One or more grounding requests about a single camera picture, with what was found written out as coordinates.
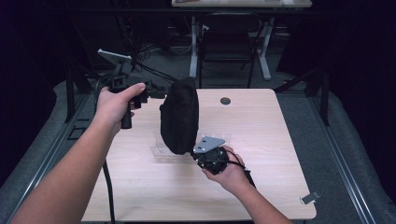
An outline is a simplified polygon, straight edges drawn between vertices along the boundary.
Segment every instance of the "wooden table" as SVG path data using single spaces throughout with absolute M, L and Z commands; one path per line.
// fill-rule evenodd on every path
M 272 90 L 198 90 L 202 135 L 223 138 L 244 159 L 257 189 L 291 219 L 311 219 L 309 194 L 288 128 Z M 231 99 L 222 105 L 220 98 Z M 121 130 L 107 164 L 118 221 L 206 221 L 250 219 L 243 205 L 206 179 L 190 155 L 173 155 L 159 135 L 163 100 L 148 99 L 135 111 L 133 128 Z M 85 221 L 107 221 L 106 181 L 100 174 Z
M 230 7 L 242 7 L 249 8 L 253 7 L 268 7 L 268 8 L 296 8 L 301 9 L 305 7 L 311 7 L 312 2 L 310 0 L 198 0 L 185 3 L 177 3 L 176 0 L 172 0 L 173 7 L 218 7 L 222 11 L 225 8 Z M 271 80 L 270 70 L 268 63 L 265 59 L 265 53 L 268 49 L 268 43 L 271 37 L 272 29 L 274 25 L 274 19 L 270 19 L 265 23 L 264 30 L 262 31 L 263 41 L 262 48 L 258 50 L 259 62 L 262 67 L 262 76 L 264 80 Z M 197 27 L 195 23 L 195 17 L 192 17 L 191 22 L 191 65 L 190 65 L 190 77 L 196 77 L 196 71 L 198 66 L 198 55 L 196 48 L 196 34 Z

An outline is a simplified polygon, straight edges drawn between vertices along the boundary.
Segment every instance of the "black cable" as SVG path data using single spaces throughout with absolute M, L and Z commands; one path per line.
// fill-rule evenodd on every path
M 114 216 L 113 187 L 111 185 L 110 173 L 108 172 L 106 160 L 105 160 L 105 163 L 103 164 L 103 172 L 105 173 L 105 178 L 106 178 L 106 183 L 107 183 L 108 203 L 110 205 L 111 224 L 115 224 L 116 218 Z
M 239 164 L 242 165 L 242 162 L 238 159 L 238 157 L 235 155 L 235 153 L 231 152 L 230 150 L 225 150 L 227 152 L 230 152 L 231 154 L 233 154 L 233 156 L 236 158 L 236 160 L 239 162 Z
M 163 78 L 164 80 L 166 80 L 169 83 L 177 81 L 177 78 L 172 77 L 172 76 L 170 76 L 168 74 L 165 74 L 163 72 L 160 72 L 158 70 L 155 70 L 153 68 L 150 68 L 150 67 L 148 67 L 148 66 L 146 66 L 146 65 L 144 65 L 142 63 L 136 62 L 136 64 L 139 65 L 142 69 L 150 72 L 152 75 L 157 76 L 157 77 L 161 77 L 161 78 Z
M 96 83 L 96 86 L 95 86 L 95 89 L 94 89 L 94 94 L 93 94 L 93 103 L 94 103 L 94 112 L 93 113 L 96 112 L 96 106 L 97 106 L 97 101 L 98 101 L 98 97 L 99 97 L 99 93 L 98 93 L 99 92 L 99 85 L 108 77 L 111 77 L 111 75 L 101 76 L 98 79 L 97 83 Z M 103 173 L 105 174 L 105 179 L 106 179 L 106 183 L 107 183 L 108 203 L 109 203 L 109 207 L 110 207 L 111 223 L 115 224 L 116 223 L 116 218 L 115 218 L 115 215 L 114 215 L 113 187 L 112 187 L 112 184 L 111 184 L 110 172 L 108 171 L 106 160 L 105 160 L 105 163 L 103 164 Z

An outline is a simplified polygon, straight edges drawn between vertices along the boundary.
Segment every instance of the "black backdrop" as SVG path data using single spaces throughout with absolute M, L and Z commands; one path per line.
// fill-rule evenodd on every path
M 55 105 L 43 71 L 12 26 L 0 20 L 0 185 L 35 140 Z
M 364 1 L 367 5 L 358 14 L 346 17 L 351 21 L 298 22 L 277 70 L 301 76 L 319 66 L 338 25 L 354 24 L 328 70 L 330 89 L 356 127 L 384 190 L 396 202 L 396 4 L 369 2 Z

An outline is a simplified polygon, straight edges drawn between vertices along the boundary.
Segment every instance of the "metal bracket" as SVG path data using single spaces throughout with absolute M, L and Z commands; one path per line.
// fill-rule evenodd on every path
M 321 197 L 321 195 L 319 194 L 319 192 L 317 192 L 317 191 L 314 191 L 314 192 L 312 192 L 311 194 L 308 194 L 308 195 L 306 195 L 305 197 L 303 197 L 303 198 L 300 198 L 300 201 L 303 203 L 303 204 L 308 204 L 308 203 L 315 203 L 316 202 L 316 199 L 318 199 L 318 198 L 320 198 Z
M 216 147 L 219 147 L 225 143 L 225 140 L 220 138 L 208 137 L 205 136 L 202 138 L 201 142 L 198 146 L 194 147 L 194 153 L 206 153 Z

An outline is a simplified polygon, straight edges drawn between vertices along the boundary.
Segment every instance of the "finger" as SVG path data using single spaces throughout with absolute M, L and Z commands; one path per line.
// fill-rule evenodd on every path
M 102 92 L 102 91 L 108 91 L 108 87 L 103 87 L 103 88 L 100 90 L 100 92 Z
M 239 156 L 239 154 L 236 154 L 233 150 L 228 150 L 227 155 L 230 161 L 239 161 L 242 165 L 245 165 L 244 161 L 242 160 L 242 157 Z
M 233 149 L 232 149 L 231 147 L 227 147 L 227 146 L 222 146 L 222 147 L 224 147 L 224 149 L 226 149 L 226 150 L 228 150 L 228 151 L 234 152 Z
M 137 83 L 133 85 L 132 87 L 129 87 L 128 89 L 125 89 L 124 91 L 120 92 L 122 97 L 126 101 L 131 100 L 134 96 L 140 94 L 144 89 L 146 88 L 146 85 L 144 83 Z

